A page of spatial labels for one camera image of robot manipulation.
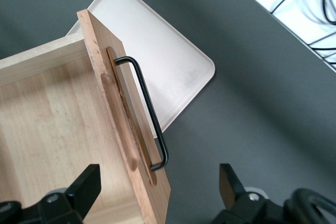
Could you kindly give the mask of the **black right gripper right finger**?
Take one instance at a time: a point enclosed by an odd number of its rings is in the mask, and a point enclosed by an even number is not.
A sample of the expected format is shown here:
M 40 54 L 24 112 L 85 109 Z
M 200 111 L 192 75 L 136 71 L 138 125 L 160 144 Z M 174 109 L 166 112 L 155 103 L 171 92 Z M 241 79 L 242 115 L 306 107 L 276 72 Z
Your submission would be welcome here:
M 230 164 L 219 166 L 219 192 L 225 209 L 212 223 L 285 223 L 283 208 L 260 193 L 248 192 Z

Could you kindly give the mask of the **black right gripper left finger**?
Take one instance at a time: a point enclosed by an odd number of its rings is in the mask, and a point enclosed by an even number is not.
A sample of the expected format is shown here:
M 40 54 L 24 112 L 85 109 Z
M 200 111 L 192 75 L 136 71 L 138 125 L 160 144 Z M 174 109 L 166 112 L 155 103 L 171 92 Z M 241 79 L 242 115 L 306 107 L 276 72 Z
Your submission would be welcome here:
M 63 192 L 23 210 L 23 223 L 83 223 L 101 192 L 100 165 L 90 164 Z

